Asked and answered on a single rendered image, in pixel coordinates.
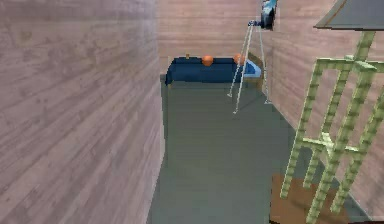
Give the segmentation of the pale green framed table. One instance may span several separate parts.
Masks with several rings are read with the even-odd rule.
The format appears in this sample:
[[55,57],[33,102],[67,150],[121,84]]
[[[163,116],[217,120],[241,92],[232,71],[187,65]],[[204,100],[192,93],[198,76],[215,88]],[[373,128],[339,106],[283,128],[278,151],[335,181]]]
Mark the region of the pale green framed table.
[[[377,129],[384,121],[384,88],[382,88],[360,137],[359,144],[356,147],[348,144],[349,137],[354,130],[374,76],[377,73],[384,73],[383,61],[370,61],[368,59],[375,34],[378,31],[384,31],[384,0],[336,0],[329,12],[315,27],[317,29],[329,30],[354,30],[359,31],[361,36],[354,54],[346,55],[344,58],[318,58],[314,64],[280,191],[280,197],[286,199],[301,148],[308,147],[312,150],[309,167],[303,180],[305,188],[310,187],[312,184],[313,176],[320,160],[320,154],[325,153],[327,155],[327,165],[305,217],[306,224],[315,224],[317,222],[340,164],[340,158],[343,154],[350,153],[352,155],[352,162],[348,166],[344,179],[340,183],[330,206],[331,212],[335,214],[341,212],[346,196],[355,181],[364,157],[367,155],[368,149],[372,144],[372,140],[376,136]],[[310,139],[305,136],[305,125],[309,121],[312,105],[316,99],[319,79],[326,69],[338,71],[337,81],[328,103],[321,126],[321,133],[317,139]],[[352,72],[358,75],[358,80],[342,125],[338,130],[336,138],[332,139],[329,130],[336,115],[348,76]]]

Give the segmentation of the grey tripod floor lamp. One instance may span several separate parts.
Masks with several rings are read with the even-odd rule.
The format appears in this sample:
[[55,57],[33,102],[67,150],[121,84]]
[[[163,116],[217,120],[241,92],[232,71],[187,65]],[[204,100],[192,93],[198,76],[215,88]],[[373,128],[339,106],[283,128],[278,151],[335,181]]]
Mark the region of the grey tripod floor lamp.
[[265,90],[265,95],[267,99],[265,100],[266,104],[270,104],[271,100],[269,99],[269,90],[267,87],[267,77],[268,77],[268,71],[267,71],[267,65],[265,61],[265,54],[264,54],[264,45],[263,45],[263,39],[262,39],[262,31],[268,30],[272,31],[274,28],[275,23],[275,17],[277,12],[277,2],[278,0],[261,0],[261,15],[259,19],[250,20],[247,24],[247,30],[244,36],[243,46],[241,49],[240,54],[245,56],[245,62],[243,65],[236,64],[236,70],[232,79],[232,84],[230,86],[230,90],[227,93],[228,97],[233,96],[233,88],[235,81],[237,77],[240,77],[240,84],[238,88],[237,98],[236,98],[236,104],[235,109],[233,111],[234,114],[237,114],[239,111],[239,104],[244,84],[244,79],[246,77],[246,68],[247,68],[247,62],[250,61],[250,46],[251,46],[251,40],[254,30],[257,31],[259,34],[259,47],[261,51],[261,62],[262,62],[262,68],[260,69],[260,77],[261,77],[261,85],[262,88]]

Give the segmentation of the blue bed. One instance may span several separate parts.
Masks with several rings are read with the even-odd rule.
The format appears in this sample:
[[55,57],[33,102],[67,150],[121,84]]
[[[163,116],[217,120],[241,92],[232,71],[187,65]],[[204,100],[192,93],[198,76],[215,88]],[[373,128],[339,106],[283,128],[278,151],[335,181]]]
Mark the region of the blue bed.
[[210,66],[205,66],[198,57],[175,58],[168,67],[164,83],[173,81],[201,83],[231,83],[241,81],[242,68],[232,58],[214,58]]

